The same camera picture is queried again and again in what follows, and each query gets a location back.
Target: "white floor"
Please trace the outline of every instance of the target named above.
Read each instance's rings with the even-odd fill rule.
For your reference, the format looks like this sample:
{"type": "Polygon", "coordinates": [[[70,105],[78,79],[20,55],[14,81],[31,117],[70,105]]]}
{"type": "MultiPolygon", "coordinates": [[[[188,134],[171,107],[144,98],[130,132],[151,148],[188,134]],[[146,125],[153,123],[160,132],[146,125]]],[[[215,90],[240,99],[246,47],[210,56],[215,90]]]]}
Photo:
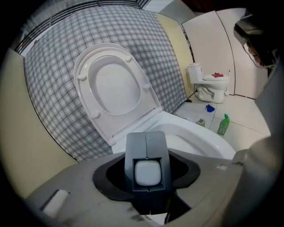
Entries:
{"type": "Polygon", "coordinates": [[[192,103],[183,103],[174,114],[188,121],[205,120],[205,127],[217,133],[224,114],[230,118],[230,124],[222,136],[235,151],[249,148],[254,142],[270,135],[261,112],[253,99],[237,95],[225,97],[222,104],[201,102],[191,96],[192,103]],[[211,113],[205,109],[210,104],[215,108],[211,113]]]}

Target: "plaid wall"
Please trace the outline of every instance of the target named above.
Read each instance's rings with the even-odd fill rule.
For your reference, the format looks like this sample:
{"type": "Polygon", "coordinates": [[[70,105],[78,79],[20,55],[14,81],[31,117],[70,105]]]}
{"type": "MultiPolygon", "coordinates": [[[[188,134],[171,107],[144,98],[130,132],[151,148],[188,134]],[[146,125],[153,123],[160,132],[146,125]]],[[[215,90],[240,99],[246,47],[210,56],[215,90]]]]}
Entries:
{"type": "Polygon", "coordinates": [[[40,120],[78,161],[112,154],[84,112],[73,79],[77,57],[98,43],[116,43],[135,57],[164,111],[173,112],[186,99],[173,48],[155,13],[111,6],[72,14],[35,43],[24,67],[40,120]]]}

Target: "toilet tank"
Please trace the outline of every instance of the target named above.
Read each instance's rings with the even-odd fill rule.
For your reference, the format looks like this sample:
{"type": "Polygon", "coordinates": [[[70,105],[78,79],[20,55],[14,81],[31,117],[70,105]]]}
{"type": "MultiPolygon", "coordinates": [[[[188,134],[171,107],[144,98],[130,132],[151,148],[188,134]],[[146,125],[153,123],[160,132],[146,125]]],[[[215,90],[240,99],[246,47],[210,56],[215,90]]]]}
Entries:
{"type": "Polygon", "coordinates": [[[201,64],[199,63],[190,64],[187,67],[187,69],[191,84],[198,83],[199,81],[203,80],[201,64]]]}

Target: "gray plastic housing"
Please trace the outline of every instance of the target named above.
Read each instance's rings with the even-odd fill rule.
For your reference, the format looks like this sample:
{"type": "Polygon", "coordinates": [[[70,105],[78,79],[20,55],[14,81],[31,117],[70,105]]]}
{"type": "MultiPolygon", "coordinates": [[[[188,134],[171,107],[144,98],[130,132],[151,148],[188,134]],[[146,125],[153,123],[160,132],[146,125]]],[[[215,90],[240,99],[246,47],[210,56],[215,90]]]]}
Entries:
{"type": "Polygon", "coordinates": [[[165,213],[172,196],[173,186],[170,158],[163,132],[130,133],[126,138],[125,153],[126,191],[134,195],[133,205],[140,214],[165,213]],[[155,160],[161,167],[161,182],[154,186],[141,186],[135,182],[134,168],[140,160],[155,160]]]}

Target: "cabinet door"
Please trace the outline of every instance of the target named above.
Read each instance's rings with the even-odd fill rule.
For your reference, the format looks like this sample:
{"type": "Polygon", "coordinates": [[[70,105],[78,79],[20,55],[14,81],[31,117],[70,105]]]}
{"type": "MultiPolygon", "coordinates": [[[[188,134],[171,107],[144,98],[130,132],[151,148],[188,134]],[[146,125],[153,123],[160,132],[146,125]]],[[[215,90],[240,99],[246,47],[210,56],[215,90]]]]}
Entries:
{"type": "Polygon", "coordinates": [[[235,23],[245,14],[245,9],[225,9],[217,11],[217,14],[228,34],[233,51],[236,69],[235,94],[256,98],[267,81],[267,70],[254,65],[233,33],[235,23]]]}
{"type": "Polygon", "coordinates": [[[226,31],[215,11],[208,12],[184,22],[194,60],[202,66],[203,74],[228,75],[228,91],[234,94],[235,67],[232,49],[226,31]]]}

